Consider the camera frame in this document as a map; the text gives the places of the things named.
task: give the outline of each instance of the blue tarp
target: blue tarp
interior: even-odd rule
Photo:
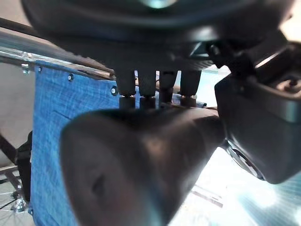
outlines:
[[[74,79],[70,82],[70,72],[63,71],[64,67],[40,63],[45,67],[40,72],[39,67],[35,68],[31,185],[33,218],[37,226],[74,226],[77,222],[67,198],[60,166],[61,129],[81,113],[118,108],[119,95],[111,94],[111,88],[116,85],[114,81],[91,79],[78,75],[74,70]]]

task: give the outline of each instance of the screw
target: screw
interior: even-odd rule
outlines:
[[[69,75],[68,75],[68,81],[73,81],[73,79],[74,79],[73,74],[69,74]]]

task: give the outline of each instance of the metal bar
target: metal bar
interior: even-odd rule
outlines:
[[[59,59],[70,63],[95,68],[104,72],[109,72],[110,74],[114,74],[114,70],[105,67],[103,64],[95,60],[87,59],[81,56],[76,56],[59,47],[51,46],[42,42],[30,40],[27,38],[19,37],[17,35],[8,34],[1,31],[0,31],[0,46],[6,48],[18,49],[24,52],[38,54],[45,57],[51,57],[54,59]]]
[[[23,33],[23,34],[27,34],[27,35],[30,35],[30,36],[34,36],[34,37],[37,37],[37,38],[40,38],[40,39],[44,39],[32,27],[24,25],[24,24],[17,23],[15,21],[0,18],[0,27],[3,27],[3,28],[8,29],[8,30],[15,31],[15,32],[20,32],[20,33]]]
[[[19,193],[22,194],[22,185],[20,181],[15,177],[12,171],[8,171],[4,173],[8,181],[12,184],[12,186],[15,188],[15,190]]]

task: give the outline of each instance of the grommet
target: grommet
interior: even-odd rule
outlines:
[[[73,81],[73,79],[74,79],[73,74],[69,74],[69,75],[68,75],[68,81]]]
[[[117,96],[118,95],[118,89],[117,89],[117,86],[112,86],[111,88],[111,94],[113,96]]]

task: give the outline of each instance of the floor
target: floor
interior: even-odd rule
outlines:
[[[15,147],[27,140],[32,130],[34,74],[25,75],[20,67],[0,63],[0,132]],[[11,164],[0,151],[0,167]],[[10,183],[0,184],[0,206],[13,199]],[[0,226],[33,226],[27,212],[10,211],[11,205],[0,210]]]

